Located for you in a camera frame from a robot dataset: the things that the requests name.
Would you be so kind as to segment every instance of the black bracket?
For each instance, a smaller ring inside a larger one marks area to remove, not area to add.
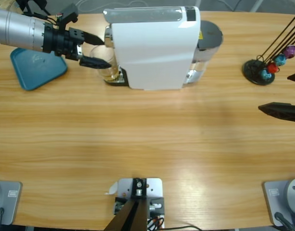
[[[64,31],[66,24],[69,22],[78,21],[78,8],[74,3],[66,7],[62,12],[57,14],[57,25],[59,26],[59,31]]]

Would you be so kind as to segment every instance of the silver cylinder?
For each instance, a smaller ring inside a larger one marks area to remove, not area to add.
[[[0,9],[0,43],[42,51],[45,23],[32,17]]]

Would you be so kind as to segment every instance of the coffee machine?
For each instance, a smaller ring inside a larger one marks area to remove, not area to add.
[[[195,6],[105,9],[105,45],[114,48],[120,78],[133,89],[182,88],[200,33]]]

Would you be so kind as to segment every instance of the wooden table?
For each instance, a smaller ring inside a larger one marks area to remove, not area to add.
[[[261,54],[292,15],[202,12],[224,43],[203,78],[182,90],[106,85],[94,69],[20,88],[0,45],[0,180],[23,183],[15,224],[104,229],[119,178],[163,180],[166,226],[270,225],[262,183],[295,178],[295,123],[258,106],[295,104],[295,58],[269,86],[248,82],[242,64]],[[75,28],[103,36],[102,15]]]

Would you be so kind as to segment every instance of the sticker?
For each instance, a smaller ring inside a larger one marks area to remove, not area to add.
[[[10,190],[8,193],[8,197],[17,197],[17,195],[18,195],[18,191]]]
[[[199,34],[199,39],[203,39],[203,34],[202,34],[202,31],[200,31],[200,34]]]
[[[269,189],[269,195],[270,196],[279,196],[279,190],[278,189]]]

